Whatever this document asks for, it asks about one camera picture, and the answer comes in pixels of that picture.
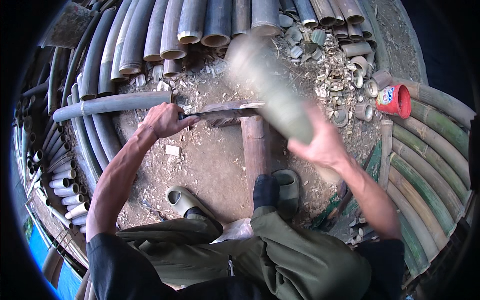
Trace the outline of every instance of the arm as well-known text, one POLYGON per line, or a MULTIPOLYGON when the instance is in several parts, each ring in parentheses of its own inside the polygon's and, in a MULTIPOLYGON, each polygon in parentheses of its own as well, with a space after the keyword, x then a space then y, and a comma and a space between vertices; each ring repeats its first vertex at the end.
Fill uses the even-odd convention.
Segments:
POLYGON ((115 234, 115 222, 130 194, 135 174, 155 141, 200 120, 199 117, 179 120, 179 112, 183 109, 175 104, 162 103, 151 108, 143 124, 108 164, 92 197, 86 222, 87 242, 101 232, 115 234))
POLYGON ((315 165, 336 171, 352 190, 370 226, 381 239, 398 239, 402 235, 395 208, 380 186, 348 155, 336 128, 326 121, 316 107, 307 107, 314 128, 310 145, 288 141, 288 149, 315 165))

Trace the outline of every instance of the left hand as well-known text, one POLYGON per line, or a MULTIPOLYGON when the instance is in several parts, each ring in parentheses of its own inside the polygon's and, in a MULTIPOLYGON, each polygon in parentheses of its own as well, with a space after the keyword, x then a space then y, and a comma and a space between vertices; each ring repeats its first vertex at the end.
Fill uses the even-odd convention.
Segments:
POLYGON ((190 116, 179 120, 180 112, 183 113, 183 109, 178 105, 164 102, 148 111, 143 124, 152 127, 157 138, 165 138, 200 121, 198 116, 190 116))

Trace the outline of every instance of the black shirt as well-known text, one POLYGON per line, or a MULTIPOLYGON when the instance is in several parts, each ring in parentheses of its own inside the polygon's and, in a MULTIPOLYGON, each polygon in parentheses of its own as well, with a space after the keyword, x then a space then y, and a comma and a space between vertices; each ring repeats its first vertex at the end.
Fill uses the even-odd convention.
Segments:
MULTIPOLYGON (((372 267, 369 288, 362 299, 398 299, 405 270, 400 240, 361 243, 356 251, 372 267)), ((95 293, 103 299, 275 299, 265 288, 241 276, 219 278, 175 291, 162 283, 152 264, 119 237, 99 233, 87 243, 95 293)))

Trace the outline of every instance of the black sleeve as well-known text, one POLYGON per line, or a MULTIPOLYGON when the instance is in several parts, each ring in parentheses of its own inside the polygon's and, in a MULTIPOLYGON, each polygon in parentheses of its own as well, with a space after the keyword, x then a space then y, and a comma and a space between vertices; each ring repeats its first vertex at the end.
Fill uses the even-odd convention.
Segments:
POLYGON ((372 267, 370 285, 362 299, 399 299, 405 271, 403 242, 363 242, 355 251, 365 257, 372 267))
POLYGON ((152 264, 117 236, 99 233, 87 243, 95 294, 104 299, 176 299, 152 264))

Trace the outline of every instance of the plastic bag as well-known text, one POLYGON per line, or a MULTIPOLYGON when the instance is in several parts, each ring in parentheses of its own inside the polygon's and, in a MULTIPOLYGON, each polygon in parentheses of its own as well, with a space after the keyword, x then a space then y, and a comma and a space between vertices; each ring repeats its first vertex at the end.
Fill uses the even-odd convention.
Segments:
POLYGON ((253 237, 253 229, 250 225, 250 218, 243 218, 223 226, 222 235, 211 244, 225 240, 246 240, 251 237, 253 237))

